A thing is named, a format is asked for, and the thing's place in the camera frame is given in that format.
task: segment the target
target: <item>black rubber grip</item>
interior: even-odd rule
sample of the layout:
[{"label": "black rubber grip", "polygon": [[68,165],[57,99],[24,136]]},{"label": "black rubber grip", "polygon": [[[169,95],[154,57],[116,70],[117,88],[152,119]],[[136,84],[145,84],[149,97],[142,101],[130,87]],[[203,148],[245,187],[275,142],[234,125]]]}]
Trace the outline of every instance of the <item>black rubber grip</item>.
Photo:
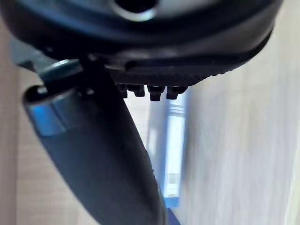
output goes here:
[{"label": "black rubber grip", "polygon": [[113,104],[103,105],[76,90],[52,96],[42,90],[25,93],[26,112],[87,211],[101,225],[164,225],[165,205],[149,155],[118,90],[111,90],[117,95],[110,96]]}]

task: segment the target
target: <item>wooden surface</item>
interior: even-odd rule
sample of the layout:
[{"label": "wooden surface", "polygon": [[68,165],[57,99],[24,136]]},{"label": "wooden surface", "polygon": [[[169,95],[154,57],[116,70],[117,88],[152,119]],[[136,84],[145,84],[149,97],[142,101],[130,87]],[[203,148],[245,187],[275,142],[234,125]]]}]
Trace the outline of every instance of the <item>wooden surface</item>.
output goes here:
[{"label": "wooden surface", "polygon": [[15,225],[18,76],[0,21],[0,224]]},{"label": "wooden surface", "polygon": [[[193,87],[183,225],[300,224],[300,1],[286,0],[266,48]],[[21,72],[21,88],[37,82]],[[145,141],[148,99],[130,98]],[[17,224],[94,225],[20,109]]]}]

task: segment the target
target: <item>blurry background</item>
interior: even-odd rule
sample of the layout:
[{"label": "blurry background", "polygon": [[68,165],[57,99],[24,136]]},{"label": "blurry background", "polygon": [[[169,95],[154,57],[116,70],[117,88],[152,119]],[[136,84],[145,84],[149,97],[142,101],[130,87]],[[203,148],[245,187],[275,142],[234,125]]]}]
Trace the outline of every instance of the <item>blurry background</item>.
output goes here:
[{"label": "blurry background", "polygon": [[[248,64],[191,88],[182,225],[300,224],[300,1]],[[0,224],[95,225],[38,143],[20,104],[37,76],[13,68],[0,29]],[[144,143],[149,95],[126,103]]]}]

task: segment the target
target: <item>white label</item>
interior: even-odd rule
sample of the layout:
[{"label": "white label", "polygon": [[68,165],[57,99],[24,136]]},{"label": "white label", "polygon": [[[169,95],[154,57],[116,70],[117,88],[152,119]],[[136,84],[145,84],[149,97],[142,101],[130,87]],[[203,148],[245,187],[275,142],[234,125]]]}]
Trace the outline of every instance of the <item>white label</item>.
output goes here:
[{"label": "white label", "polygon": [[185,118],[168,117],[164,197],[179,197]]}]

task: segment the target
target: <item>circular opening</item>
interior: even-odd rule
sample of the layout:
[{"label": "circular opening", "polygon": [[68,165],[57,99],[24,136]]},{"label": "circular opening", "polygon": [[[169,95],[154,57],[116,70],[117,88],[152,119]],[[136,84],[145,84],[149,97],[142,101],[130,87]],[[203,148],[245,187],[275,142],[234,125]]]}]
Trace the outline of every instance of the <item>circular opening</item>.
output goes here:
[{"label": "circular opening", "polygon": [[157,0],[115,0],[122,9],[131,13],[143,13],[156,6]]},{"label": "circular opening", "polygon": [[111,0],[112,9],[127,20],[143,22],[156,14],[158,0]]}]

